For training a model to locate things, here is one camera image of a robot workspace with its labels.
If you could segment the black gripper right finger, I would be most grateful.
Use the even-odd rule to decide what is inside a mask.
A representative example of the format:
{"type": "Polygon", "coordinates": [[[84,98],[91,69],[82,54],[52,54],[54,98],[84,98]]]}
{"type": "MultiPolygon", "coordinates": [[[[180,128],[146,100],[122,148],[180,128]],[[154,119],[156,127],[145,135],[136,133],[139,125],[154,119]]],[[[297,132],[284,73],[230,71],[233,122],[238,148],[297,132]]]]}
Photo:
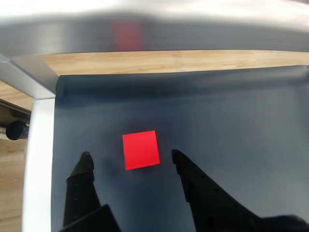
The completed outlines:
{"type": "Polygon", "coordinates": [[[184,153],[172,150],[198,232],[307,232],[309,225],[293,216],[261,218],[237,202],[184,153]]]}

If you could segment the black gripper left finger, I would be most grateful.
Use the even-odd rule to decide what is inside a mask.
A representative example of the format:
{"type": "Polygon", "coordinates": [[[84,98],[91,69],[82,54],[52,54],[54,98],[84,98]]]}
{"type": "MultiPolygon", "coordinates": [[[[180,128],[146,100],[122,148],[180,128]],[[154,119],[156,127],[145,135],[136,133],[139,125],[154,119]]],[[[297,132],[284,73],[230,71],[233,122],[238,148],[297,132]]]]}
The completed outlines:
{"type": "Polygon", "coordinates": [[[66,180],[62,232],[119,232],[110,207],[101,205],[94,187],[94,163],[88,151],[66,180]]]}

